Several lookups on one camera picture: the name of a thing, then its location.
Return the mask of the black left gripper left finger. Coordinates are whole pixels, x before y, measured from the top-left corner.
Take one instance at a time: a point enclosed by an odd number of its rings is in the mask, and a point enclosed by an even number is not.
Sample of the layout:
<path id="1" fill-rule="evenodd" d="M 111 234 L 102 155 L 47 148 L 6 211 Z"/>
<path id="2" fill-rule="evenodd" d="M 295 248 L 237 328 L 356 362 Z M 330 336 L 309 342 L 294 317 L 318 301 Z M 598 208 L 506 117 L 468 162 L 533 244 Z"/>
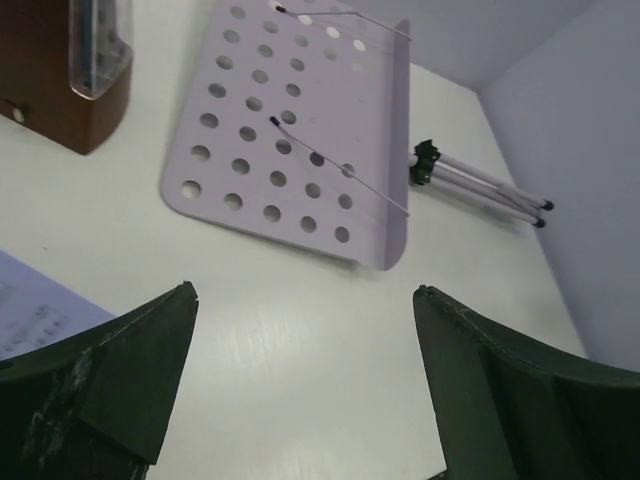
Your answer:
<path id="1" fill-rule="evenodd" d="M 190 282 L 1 363 L 4 479 L 143 479 L 158 462 L 199 307 Z"/>

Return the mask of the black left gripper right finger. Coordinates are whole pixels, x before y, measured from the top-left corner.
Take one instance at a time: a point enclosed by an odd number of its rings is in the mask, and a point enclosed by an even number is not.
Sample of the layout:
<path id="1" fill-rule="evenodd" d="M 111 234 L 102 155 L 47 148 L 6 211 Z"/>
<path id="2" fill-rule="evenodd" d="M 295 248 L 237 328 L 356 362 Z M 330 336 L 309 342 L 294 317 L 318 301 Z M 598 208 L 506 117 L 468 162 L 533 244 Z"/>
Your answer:
<path id="1" fill-rule="evenodd" d="M 413 294 L 441 479 L 636 479 L 639 375 L 561 351 L 433 286 Z"/>

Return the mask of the lilac perforated music stand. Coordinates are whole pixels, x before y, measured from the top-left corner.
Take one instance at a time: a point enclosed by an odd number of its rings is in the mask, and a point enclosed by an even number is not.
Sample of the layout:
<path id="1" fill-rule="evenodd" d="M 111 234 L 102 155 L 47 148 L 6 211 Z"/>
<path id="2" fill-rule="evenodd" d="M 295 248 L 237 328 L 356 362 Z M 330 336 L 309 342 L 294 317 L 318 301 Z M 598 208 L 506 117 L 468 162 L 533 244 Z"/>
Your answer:
<path id="1" fill-rule="evenodd" d="M 544 226 L 553 204 L 409 139 L 411 25 L 339 1 L 218 1 L 160 184 L 184 216 L 386 271 L 429 186 Z"/>

